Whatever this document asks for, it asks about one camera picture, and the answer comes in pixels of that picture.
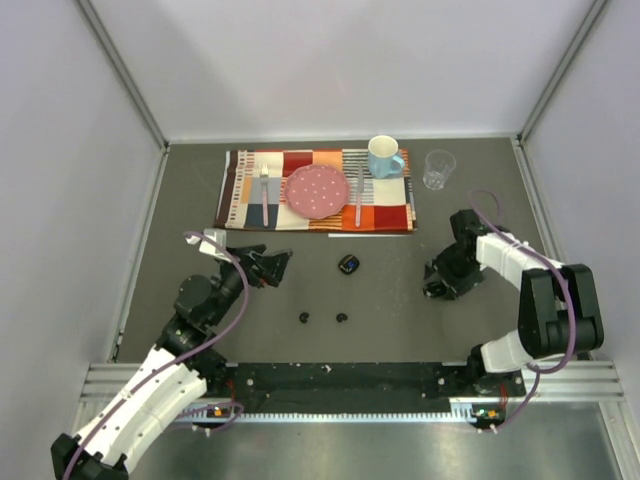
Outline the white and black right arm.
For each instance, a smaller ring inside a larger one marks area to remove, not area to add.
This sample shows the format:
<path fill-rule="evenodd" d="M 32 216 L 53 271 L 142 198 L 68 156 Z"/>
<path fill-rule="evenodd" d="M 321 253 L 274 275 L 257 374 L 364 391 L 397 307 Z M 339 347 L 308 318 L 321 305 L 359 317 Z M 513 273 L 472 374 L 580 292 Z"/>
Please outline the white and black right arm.
<path fill-rule="evenodd" d="M 454 243 L 425 264 L 423 294 L 453 301 L 484 281 L 490 269 L 519 292 L 516 328 L 477 345 L 467 358 L 466 380 L 487 396 L 510 374 L 559 355 L 563 360 L 604 343 L 604 327 L 594 281 L 584 264 L 563 264 L 491 229 L 471 209 L 450 217 Z"/>

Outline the glossy black charging case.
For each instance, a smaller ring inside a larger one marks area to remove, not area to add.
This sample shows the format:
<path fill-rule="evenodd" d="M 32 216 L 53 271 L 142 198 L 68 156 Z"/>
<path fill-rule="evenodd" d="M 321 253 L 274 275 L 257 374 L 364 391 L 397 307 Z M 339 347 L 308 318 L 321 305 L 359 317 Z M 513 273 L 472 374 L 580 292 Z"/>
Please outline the glossy black charging case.
<path fill-rule="evenodd" d="M 360 267 L 360 260 L 352 254 L 343 257 L 338 263 L 338 269 L 344 275 L 352 275 Z"/>

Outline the aluminium frame rail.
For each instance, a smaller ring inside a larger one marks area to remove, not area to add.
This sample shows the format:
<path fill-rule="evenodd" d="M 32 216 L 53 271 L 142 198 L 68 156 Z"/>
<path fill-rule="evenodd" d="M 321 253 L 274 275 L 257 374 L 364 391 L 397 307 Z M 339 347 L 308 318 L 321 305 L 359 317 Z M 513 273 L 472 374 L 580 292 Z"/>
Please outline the aluminium frame rail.
<path fill-rule="evenodd" d="M 473 422 L 504 417 L 524 399 L 598 404 L 623 398 L 606 361 L 571 361 L 541 378 L 523 369 L 479 380 L 463 365 L 441 363 L 242 363 L 223 368 L 191 400 L 185 418 L 213 421 L 204 407 L 235 400 L 246 422 Z"/>

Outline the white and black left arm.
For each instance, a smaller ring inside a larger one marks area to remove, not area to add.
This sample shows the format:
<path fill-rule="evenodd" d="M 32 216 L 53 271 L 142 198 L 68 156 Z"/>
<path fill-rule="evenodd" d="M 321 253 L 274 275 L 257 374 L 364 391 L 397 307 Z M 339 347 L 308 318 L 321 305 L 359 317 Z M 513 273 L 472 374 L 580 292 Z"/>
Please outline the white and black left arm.
<path fill-rule="evenodd" d="M 168 426 L 203 395 L 226 387 L 226 360 L 213 346 L 215 327 L 252 287 L 276 287 L 292 256 L 265 245 L 222 252 L 217 275 L 192 275 L 179 288 L 174 314 L 145 360 L 109 404 L 73 435 L 51 446 L 58 479 L 126 479 Z"/>

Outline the pink dotted plate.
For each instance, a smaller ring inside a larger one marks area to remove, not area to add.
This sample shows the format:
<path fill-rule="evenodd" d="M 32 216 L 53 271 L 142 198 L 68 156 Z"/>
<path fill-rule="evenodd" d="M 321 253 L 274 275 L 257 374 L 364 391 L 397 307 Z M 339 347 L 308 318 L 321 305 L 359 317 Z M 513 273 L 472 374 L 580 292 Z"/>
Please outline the pink dotted plate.
<path fill-rule="evenodd" d="M 283 197 L 299 216 L 322 220 L 341 212 L 348 203 L 350 186 L 342 171 L 312 164 L 298 168 L 287 178 Z"/>

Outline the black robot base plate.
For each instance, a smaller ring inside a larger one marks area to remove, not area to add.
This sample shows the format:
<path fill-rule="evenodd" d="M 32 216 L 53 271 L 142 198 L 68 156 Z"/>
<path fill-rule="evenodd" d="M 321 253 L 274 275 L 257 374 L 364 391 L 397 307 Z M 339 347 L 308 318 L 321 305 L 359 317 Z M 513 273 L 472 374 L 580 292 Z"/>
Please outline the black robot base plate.
<path fill-rule="evenodd" d="M 230 393 L 248 414 L 431 413 L 454 397 L 492 402 L 525 395 L 521 373 L 473 377 L 464 364 L 240 363 L 213 393 Z"/>

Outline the clear drinking glass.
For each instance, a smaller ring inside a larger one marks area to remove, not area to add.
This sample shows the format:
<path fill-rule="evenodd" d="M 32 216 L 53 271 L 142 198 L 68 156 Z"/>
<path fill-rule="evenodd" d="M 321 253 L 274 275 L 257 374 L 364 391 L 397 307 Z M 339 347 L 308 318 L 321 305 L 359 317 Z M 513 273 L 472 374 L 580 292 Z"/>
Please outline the clear drinking glass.
<path fill-rule="evenodd" d="M 431 190 L 441 190 L 457 166 L 453 154 L 446 150 L 433 150 L 425 158 L 424 185 Z"/>

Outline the light blue mug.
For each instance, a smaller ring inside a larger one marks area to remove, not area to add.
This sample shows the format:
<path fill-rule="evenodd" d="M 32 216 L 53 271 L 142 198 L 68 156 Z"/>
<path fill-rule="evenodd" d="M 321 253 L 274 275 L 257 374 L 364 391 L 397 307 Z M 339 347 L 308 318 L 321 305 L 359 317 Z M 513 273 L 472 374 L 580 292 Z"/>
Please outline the light blue mug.
<path fill-rule="evenodd" d="M 368 168 L 375 179 L 400 175 L 405 161 L 398 142 L 387 135 L 373 137 L 368 143 Z"/>

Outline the colourful patchwork placemat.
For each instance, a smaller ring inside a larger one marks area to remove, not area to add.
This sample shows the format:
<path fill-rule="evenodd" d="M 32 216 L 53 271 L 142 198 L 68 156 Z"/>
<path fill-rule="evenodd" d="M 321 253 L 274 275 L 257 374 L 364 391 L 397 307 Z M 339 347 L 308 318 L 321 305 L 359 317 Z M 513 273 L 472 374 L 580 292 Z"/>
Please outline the colourful patchwork placemat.
<path fill-rule="evenodd" d="M 409 233 L 417 229 L 410 170 L 375 179 L 365 149 L 231 150 L 214 226 Z"/>

